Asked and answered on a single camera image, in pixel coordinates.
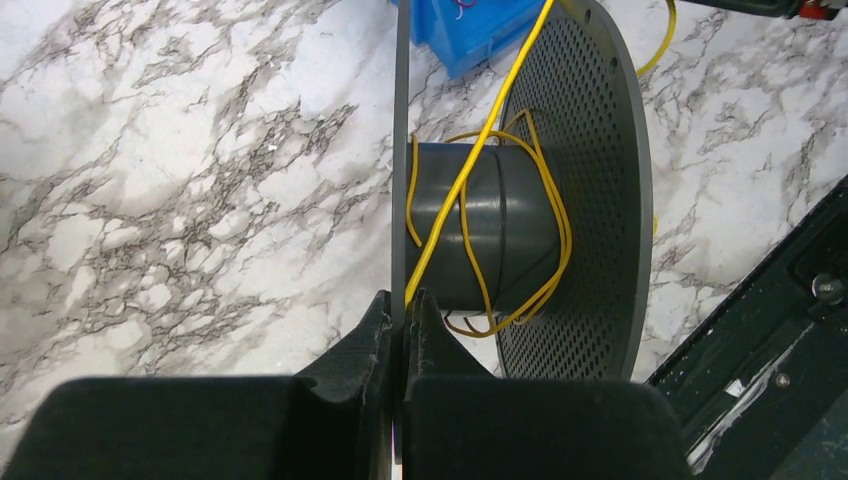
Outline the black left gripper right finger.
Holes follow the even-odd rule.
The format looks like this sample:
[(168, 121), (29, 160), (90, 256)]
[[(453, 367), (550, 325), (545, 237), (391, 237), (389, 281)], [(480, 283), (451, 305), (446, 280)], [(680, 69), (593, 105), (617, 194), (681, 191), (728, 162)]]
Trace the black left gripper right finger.
[(447, 330), (436, 299), (407, 307), (407, 479), (688, 479), (682, 435), (654, 388), (501, 379)]

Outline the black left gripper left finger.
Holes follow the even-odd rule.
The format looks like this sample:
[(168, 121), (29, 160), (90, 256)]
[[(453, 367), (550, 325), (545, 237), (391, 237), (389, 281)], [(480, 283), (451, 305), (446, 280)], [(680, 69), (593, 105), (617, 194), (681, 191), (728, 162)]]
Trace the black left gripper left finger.
[(390, 295), (292, 376), (96, 377), (37, 408), (8, 479), (388, 479)]

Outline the dark grey cable spool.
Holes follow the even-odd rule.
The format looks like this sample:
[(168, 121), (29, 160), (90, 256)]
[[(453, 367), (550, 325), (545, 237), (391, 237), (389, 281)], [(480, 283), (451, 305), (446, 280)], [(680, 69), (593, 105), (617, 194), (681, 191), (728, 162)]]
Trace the dark grey cable spool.
[(609, 13), (557, 1), (495, 108), (419, 287), (495, 336), (508, 376), (628, 379), (648, 292), (650, 152), (636, 69)]

